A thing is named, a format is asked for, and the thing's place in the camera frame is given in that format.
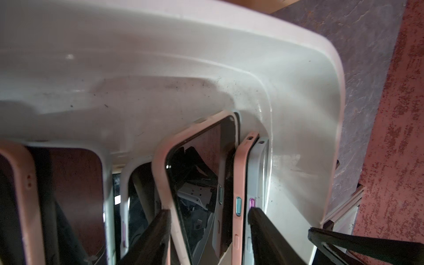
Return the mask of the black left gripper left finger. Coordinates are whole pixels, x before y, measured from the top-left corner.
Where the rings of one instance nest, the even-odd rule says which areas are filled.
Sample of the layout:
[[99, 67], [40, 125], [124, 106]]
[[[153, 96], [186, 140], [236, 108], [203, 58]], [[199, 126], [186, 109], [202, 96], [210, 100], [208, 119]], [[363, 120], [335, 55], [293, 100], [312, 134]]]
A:
[[171, 212], [161, 210], [118, 265], [170, 265]]

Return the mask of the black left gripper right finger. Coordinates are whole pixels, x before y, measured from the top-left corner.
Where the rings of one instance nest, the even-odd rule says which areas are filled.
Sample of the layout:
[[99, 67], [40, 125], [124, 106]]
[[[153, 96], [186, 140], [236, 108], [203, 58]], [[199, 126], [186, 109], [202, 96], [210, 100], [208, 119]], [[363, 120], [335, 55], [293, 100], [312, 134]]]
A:
[[252, 248], [254, 251], [255, 264], [305, 264], [262, 209], [251, 208], [249, 210], [248, 224], [251, 227]]

